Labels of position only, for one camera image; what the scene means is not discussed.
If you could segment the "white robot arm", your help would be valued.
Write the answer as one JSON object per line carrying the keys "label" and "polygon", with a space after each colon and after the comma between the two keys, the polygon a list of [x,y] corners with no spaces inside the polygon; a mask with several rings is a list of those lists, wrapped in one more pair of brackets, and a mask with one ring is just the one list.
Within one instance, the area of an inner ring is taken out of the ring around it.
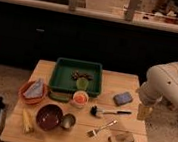
{"label": "white robot arm", "polygon": [[148,69],[138,93],[144,108],[153,107],[164,97],[178,109],[178,62],[157,64]]}

